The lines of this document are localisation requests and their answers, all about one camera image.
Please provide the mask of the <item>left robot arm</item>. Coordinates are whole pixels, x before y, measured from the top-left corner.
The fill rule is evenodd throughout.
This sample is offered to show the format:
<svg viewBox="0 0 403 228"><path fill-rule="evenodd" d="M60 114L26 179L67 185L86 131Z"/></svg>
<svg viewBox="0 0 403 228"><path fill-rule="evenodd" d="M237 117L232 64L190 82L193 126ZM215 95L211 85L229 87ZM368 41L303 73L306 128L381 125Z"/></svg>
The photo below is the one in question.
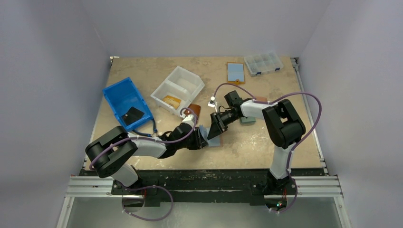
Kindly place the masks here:
<svg viewBox="0 0 403 228"><path fill-rule="evenodd" d="M90 169L100 178L112 177L126 187L139 185L140 177L134 166L127 163L132 156L148 156L164 159L180 149L200 150L208 146L199 127L181 123L172 131L156 137L143 137L128 133L117 126L86 148Z"/></svg>

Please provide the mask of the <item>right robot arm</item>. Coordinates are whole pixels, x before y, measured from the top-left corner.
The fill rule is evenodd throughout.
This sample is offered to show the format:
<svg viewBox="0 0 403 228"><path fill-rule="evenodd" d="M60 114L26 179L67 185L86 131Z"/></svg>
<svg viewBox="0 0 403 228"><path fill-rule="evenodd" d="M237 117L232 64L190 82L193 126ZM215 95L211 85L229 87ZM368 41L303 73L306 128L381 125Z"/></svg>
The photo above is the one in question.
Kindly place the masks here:
<svg viewBox="0 0 403 228"><path fill-rule="evenodd" d="M242 117L258 118L265 121L269 138L274 143L273 161L267 174L266 193L286 185L290 179L292 148L306 133L305 125L293 104L284 99L274 104L242 99L236 91L225 95L229 109L210 115L211 126L207 139L211 140L228 129L228 125Z"/></svg>

